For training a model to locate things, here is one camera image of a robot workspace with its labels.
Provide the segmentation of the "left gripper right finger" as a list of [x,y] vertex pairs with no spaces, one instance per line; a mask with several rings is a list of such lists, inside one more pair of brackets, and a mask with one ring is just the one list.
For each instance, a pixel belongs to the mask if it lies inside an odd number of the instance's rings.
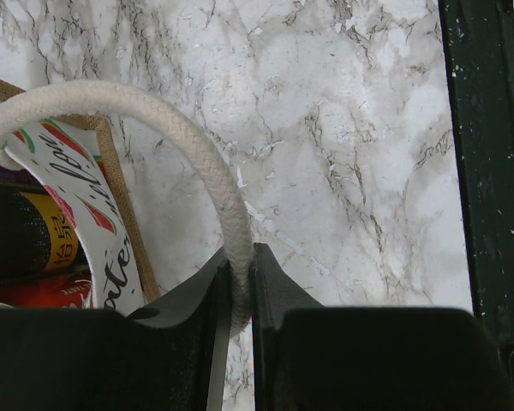
[[259,410],[514,410],[479,323],[444,307],[325,307],[254,247]]

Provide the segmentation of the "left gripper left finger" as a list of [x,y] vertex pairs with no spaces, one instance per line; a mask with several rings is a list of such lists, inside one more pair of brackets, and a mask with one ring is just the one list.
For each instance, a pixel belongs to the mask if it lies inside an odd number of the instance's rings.
[[0,308],[0,410],[219,410],[229,334],[222,252],[128,316]]

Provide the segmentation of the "red cola can front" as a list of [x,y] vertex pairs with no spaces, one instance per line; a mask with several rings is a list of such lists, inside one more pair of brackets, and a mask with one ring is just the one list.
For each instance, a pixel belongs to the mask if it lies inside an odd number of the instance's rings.
[[29,308],[86,308],[91,306],[88,272],[47,277],[0,286],[0,304]]

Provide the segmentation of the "black and yellow can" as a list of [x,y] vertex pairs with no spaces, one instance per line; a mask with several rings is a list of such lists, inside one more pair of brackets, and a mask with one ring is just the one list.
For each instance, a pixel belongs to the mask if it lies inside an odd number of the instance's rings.
[[75,229],[50,195],[0,186],[0,281],[86,262]]

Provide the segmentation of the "watermelon canvas tote bag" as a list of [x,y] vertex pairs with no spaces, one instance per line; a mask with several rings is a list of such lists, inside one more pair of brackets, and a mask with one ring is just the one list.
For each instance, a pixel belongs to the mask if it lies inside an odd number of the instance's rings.
[[158,285],[129,200],[105,113],[160,132],[183,153],[214,204],[230,262],[231,324],[250,317],[248,270],[254,257],[248,213],[228,165],[187,117],[133,86],[73,80],[24,92],[0,80],[0,166],[27,170],[50,195],[81,242],[92,280],[91,306],[128,314],[158,299]]

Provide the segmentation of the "purple can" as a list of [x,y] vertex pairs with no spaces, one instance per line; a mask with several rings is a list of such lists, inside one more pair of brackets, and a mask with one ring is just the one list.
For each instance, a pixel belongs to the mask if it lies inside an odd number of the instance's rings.
[[39,181],[27,170],[8,170],[0,166],[0,182],[40,187]]

